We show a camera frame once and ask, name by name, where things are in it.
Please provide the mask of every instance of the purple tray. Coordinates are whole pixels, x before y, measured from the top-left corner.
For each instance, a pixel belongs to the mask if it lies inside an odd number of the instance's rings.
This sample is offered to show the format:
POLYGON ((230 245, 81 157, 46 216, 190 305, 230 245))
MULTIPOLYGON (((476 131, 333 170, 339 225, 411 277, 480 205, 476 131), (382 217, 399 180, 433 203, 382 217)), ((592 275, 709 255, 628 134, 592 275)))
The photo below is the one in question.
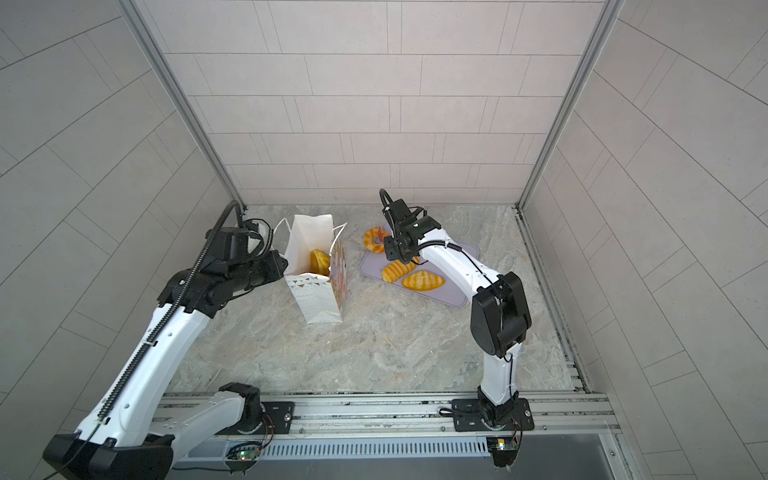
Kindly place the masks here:
MULTIPOLYGON (((392 231, 389 229, 389 226, 384 226, 382 229, 386 230, 387 232, 391 233, 392 231)), ((474 258, 479 259, 480 255, 480 249, 477 247, 477 245, 472 245, 471 243, 463 243, 463 242, 456 242, 457 245, 459 245, 461 248, 466 250, 467 253, 472 255, 474 258)), ((368 252, 363 258, 362 262, 360 262, 360 273, 362 273, 365 276, 368 276, 370 278, 373 278, 374 280, 378 280, 381 283, 386 283, 384 280, 382 280, 382 269, 389 265, 391 262, 386 259, 386 255, 384 253, 373 253, 368 252)), ((432 300, 438 301, 440 303, 444 303, 448 306, 454 306, 456 308, 459 308, 460 306, 463 306, 467 302, 467 297, 464 295, 464 292, 460 288, 458 288, 458 285, 453 283, 452 280, 446 276, 442 270, 440 270, 438 267, 432 264, 432 262, 428 262, 426 265, 420 265, 416 267, 413 272, 418 272, 419 270, 426 270, 428 272, 432 272, 435 275, 439 275, 445 279, 445 284, 442 286, 434 289, 434 290, 427 290, 426 292, 416 292, 411 289, 407 289, 402 285, 402 278, 400 280, 397 280, 394 283, 390 283, 390 285, 397 286, 398 288, 402 288, 403 290, 408 290, 411 293, 415 293, 416 295, 425 296, 427 298, 431 298, 432 300)))

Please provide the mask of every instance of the marble countertop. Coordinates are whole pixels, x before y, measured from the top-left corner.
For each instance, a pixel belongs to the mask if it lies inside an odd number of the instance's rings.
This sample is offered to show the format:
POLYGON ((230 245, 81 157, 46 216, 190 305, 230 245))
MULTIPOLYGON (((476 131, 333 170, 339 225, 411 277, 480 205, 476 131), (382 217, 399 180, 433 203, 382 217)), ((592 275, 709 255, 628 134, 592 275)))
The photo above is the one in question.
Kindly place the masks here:
MULTIPOLYGON (((558 335, 544 304, 513 210, 508 206, 428 207, 455 240, 474 243, 480 260, 523 281, 533 321, 525 340, 520 390, 570 390, 558 335)), ((482 351, 469 332, 470 303, 446 306, 363 276, 363 234, 384 220, 376 205, 256 206, 248 217, 272 225, 294 214, 332 214, 348 222, 348 293, 342 323, 307 324, 284 281, 233 300, 182 360, 170 391, 212 391, 227 382, 264 392, 472 391, 482 380, 482 351)), ((274 247, 284 251, 288 229, 274 247)))

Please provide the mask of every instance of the metal corner post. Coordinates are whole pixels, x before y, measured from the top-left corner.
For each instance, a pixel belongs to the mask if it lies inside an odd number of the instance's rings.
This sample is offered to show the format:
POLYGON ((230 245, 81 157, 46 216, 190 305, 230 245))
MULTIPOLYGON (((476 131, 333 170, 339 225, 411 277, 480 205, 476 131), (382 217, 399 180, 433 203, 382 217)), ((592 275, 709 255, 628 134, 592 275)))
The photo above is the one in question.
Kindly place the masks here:
POLYGON ((522 214, 525 213, 525 208, 531 201, 533 190, 535 189, 539 178, 541 178, 541 174, 544 172, 544 167, 549 160, 549 157, 552 155, 554 146, 560 138, 568 116, 576 105, 576 100, 581 94, 581 91, 584 90, 587 78, 589 78, 589 74, 592 72, 592 68, 594 67, 595 62, 597 62, 598 56, 600 56, 600 51, 603 48, 603 45, 605 45, 608 34, 611 33, 611 27, 613 27, 623 3, 624 0, 606 0, 603 5, 600 17, 598 17, 597 23, 595 23, 592 35, 587 42, 587 47, 584 49, 584 54, 581 56, 581 60, 576 67, 576 72, 571 79, 571 84, 568 85, 568 90, 565 92, 563 102, 558 109, 558 114, 555 116, 554 122, 547 133, 547 138, 544 141, 544 145, 541 147, 541 152, 539 152, 538 159, 536 159, 536 163, 533 166, 531 176, 528 178, 528 182, 525 184, 525 189, 518 202, 518 210, 522 214))
POLYGON ((227 189, 230 198, 232 200, 237 200, 240 205, 245 206, 243 198, 240 196, 240 192, 237 191, 230 176, 224 169, 221 159, 214 150, 213 145, 211 145, 210 140, 206 135, 205 130, 203 130, 200 120, 198 120, 196 114, 192 110, 187 97, 181 91, 181 86, 176 77, 174 77, 173 72, 170 70, 170 66, 165 61, 163 53, 157 47, 157 43, 155 43, 152 38, 152 34, 150 33, 147 24, 144 22, 144 19, 141 17, 141 13, 136 8, 134 0, 114 0, 114 3, 118 7, 121 15, 123 15, 125 23, 133 33, 134 38, 136 38, 136 42, 144 52, 144 56, 147 57, 157 78, 160 79, 160 83, 174 103, 182 121, 187 125, 187 129, 189 129, 192 134, 195 143, 200 147, 200 151, 208 160, 208 163, 214 169, 214 172, 216 172, 216 175, 219 177, 219 180, 221 180, 224 188, 227 189))

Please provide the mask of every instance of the donut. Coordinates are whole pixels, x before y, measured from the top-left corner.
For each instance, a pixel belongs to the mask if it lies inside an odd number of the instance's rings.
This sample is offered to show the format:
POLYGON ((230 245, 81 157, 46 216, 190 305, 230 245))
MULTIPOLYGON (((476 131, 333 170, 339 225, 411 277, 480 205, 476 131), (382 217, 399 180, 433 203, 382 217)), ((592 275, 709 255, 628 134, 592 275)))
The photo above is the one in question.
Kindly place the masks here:
POLYGON ((390 235, 386 232, 386 230, 374 227, 366 232, 365 239, 362 241, 362 244, 366 246, 369 252, 384 253, 384 244, 373 243, 373 239, 378 237, 379 240, 381 240, 382 238, 389 236, 390 235))

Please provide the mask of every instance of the yellow bread in bag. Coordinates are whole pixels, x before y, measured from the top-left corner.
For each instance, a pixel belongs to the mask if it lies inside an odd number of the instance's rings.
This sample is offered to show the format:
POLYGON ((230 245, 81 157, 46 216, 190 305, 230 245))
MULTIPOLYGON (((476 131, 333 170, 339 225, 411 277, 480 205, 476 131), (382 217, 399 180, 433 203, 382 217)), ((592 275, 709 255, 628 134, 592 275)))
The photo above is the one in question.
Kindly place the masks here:
POLYGON ((310 272, 318 275, 329 276, 331 273, 331 257, 322 250, 310 252, 310 272))
MULTIPOLYGON (((413 259, 417 262, 419 261, 418 257, 413 257, 413 259)), ((418 265, 413 262, 408 262, 404 265, 400 260, 395 260, 394 262, 385 266, 382 270, 382 280, 387 283, 394 283, 398 279, 401 279, 403 276, 411 273, 416 269, 416 267, 418 267, 418 265)))
POLYGON ((434 273, 426 270, 420 270, 416 273, 411 273, 406 278, 402 279, 402 285, 416 292, 426 292, 427 290, 434 290, 445 284, 445 279, 441 276, 437 276, 434 273))

